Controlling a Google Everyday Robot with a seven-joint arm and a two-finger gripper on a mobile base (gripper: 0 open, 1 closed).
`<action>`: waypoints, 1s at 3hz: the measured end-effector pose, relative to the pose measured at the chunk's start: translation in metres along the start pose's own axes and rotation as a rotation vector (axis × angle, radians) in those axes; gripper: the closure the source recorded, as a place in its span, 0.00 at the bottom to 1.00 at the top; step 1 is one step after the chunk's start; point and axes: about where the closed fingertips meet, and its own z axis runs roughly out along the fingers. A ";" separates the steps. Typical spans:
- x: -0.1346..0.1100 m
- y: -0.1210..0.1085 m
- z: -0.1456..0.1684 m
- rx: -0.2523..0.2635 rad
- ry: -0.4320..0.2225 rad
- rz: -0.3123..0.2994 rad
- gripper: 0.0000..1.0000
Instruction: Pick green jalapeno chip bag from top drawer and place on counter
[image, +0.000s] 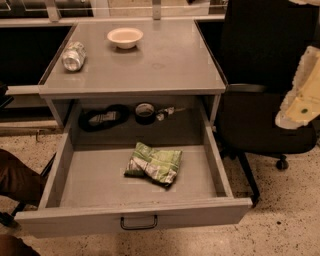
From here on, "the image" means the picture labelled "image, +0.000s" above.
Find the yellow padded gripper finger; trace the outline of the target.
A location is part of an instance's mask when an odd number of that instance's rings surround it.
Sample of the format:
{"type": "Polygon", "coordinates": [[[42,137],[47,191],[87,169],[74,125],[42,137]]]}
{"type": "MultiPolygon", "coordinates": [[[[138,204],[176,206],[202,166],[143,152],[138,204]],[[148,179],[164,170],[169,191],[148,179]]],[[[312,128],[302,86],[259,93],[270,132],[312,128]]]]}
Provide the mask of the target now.
{"type": "Polygon", "coordinates": [[[306,126],[320,115],[320,50],[308,46],[300,59],[275,124],[284,129],[306,126]]]}

